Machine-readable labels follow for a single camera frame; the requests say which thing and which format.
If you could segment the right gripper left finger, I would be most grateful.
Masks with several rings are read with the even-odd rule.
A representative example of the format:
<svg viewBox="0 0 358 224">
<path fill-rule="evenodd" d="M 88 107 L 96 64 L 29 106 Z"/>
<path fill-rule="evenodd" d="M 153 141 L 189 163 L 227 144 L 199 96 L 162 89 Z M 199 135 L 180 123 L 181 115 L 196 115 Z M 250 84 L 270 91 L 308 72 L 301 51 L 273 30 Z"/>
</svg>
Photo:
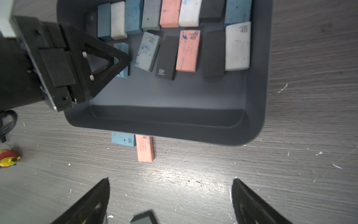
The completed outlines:
<svg viewBox="0 0 358 224">
<path fill-rule="evenodd" d="M 106 224 L 110 199 L 109 178 L 102 179 L 53 224 Z"/>
</svg>

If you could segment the pink eraser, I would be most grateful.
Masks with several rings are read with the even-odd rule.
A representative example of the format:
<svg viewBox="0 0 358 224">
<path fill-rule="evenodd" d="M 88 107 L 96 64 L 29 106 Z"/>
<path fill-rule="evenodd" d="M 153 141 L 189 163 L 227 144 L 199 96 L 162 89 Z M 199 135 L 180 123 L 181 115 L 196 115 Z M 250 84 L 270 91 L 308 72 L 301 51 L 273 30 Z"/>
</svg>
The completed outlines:
<svg viewBox="0 0 358 224">
<path fill-rule="evenodd" d="M 162 28 L 179 27 L 179 16 L 182 0 L 163 0 L 161 7 L 160 26 Z"/>
<path fill-rule="evenodd" d="M 136 134 L 136 146 L 139 162 L 153 162 L 153 138 L 151 136 Z"/>
<path fill-rule="evenodd" d="M 178 47 L 176 70 L 196 72 L 200 45 L 200 30 L 182 30 Z"/>
</svg>

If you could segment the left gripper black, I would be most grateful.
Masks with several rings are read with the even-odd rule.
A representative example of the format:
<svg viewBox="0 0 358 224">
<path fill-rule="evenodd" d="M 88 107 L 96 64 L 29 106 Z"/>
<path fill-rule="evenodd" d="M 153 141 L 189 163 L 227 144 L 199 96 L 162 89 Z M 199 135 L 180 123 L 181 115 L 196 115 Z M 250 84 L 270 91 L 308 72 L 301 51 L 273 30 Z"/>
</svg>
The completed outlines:
<svg viewBox="0 0 358 224">
<path fill-rule="evenodd" d="M 127 53 L 69 23 L 12 16 L 11 24 L 38 76 L 45 102 L 56 112 L 96 97 L 129 66 Z"/>
</svg>

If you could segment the dark grey storage tray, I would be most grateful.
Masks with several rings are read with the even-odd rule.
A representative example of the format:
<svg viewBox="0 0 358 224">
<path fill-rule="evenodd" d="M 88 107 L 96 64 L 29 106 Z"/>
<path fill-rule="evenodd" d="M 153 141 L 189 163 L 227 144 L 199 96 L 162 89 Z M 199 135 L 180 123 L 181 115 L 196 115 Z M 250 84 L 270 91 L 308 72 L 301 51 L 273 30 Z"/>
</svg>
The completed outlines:
<svg viewBox="0 0 358 224">
<path fill-rule="evenodd" d="M 250 68 L 204 77 L 219 60 L 199 52 L 197 71 L 174 80 L 135 66 L 142 34 L 128 36 L 129 76 L 115 77 L 94 99 L 65 110 L 75 127 L 239 146 L 263 129 L 269 86 L 273 1 L 253 1 Z"/>
</svg>

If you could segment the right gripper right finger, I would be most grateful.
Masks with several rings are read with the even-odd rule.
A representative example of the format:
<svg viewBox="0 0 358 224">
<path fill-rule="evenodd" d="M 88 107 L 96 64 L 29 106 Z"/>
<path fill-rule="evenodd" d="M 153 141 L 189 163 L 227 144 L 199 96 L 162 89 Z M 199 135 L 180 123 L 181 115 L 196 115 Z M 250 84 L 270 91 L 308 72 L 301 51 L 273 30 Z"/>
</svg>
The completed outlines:
<svg viewBox="0 0 358 224">
<path fill-rule="evenodd" d="M 239 224 L 291 224 L 240 179 L 233 180 L 231 192 Z"/>
</svg>

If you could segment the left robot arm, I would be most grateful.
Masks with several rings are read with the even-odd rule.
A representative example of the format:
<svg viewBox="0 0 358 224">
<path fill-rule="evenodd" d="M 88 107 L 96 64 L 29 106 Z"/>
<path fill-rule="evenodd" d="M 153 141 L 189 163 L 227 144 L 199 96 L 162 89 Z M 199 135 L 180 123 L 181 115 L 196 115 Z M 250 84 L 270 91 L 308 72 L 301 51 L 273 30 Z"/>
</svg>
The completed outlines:
<svg viewBox="0 0 358 224">
<path fill-rule="evenodd" d="M 1 142 L 16 126 L 15 108 L 41 101 L 56 112 L 97 96 L 129 65 L 129 56 L 67 22 L 11 16 L 1 34 Z"/>
</svg>

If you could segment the black eraser pair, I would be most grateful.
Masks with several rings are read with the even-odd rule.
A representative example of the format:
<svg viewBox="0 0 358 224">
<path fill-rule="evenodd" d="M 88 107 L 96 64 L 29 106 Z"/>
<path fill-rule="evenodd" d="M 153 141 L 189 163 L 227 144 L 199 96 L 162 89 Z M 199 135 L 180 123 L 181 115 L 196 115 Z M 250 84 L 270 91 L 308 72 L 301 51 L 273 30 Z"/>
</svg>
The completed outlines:
<svg viewBox="0 0 358 224">
<path fill-rule="evenodd" d="M 155 77 L 171 81 L 175 79 L 178 46 L 179 38 L 176 36 L 168 36 L 161 42 Z"/>
<path fill-rule="evenodd" d="M 226 38 L 223 31 L 207 33 L 203 38 L 203 77 L 222 77 L 225 75 Z"/>
</svg>

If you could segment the teal eraser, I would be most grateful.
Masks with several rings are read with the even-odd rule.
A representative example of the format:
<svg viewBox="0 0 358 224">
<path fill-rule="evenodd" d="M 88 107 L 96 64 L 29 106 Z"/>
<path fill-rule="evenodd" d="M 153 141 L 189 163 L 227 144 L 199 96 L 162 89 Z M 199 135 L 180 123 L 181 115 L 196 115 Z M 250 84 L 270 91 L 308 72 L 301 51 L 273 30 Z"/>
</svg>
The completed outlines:
<svg viewBox="0 0 358 224">
<path fill-rule="evenodd" d="M 136 135 L 132 133 L 112 132 L 112 142 L 129 147 L 136 147 Z"/>
</svg>

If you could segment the grey-blue eraser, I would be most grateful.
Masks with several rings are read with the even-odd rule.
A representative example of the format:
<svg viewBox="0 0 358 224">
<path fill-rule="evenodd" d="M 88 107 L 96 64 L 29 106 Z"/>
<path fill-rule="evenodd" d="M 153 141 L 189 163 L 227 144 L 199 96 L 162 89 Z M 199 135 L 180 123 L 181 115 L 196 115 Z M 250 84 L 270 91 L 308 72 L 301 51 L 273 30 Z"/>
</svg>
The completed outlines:
<svg viewBox="0 0 358 224">
<path fill-rule="evenodd" d="M 160 36 L 144 32 L 135 61 L 135 66 L 145 71 L 152 72 L 160 43 Z"/>
</svg>

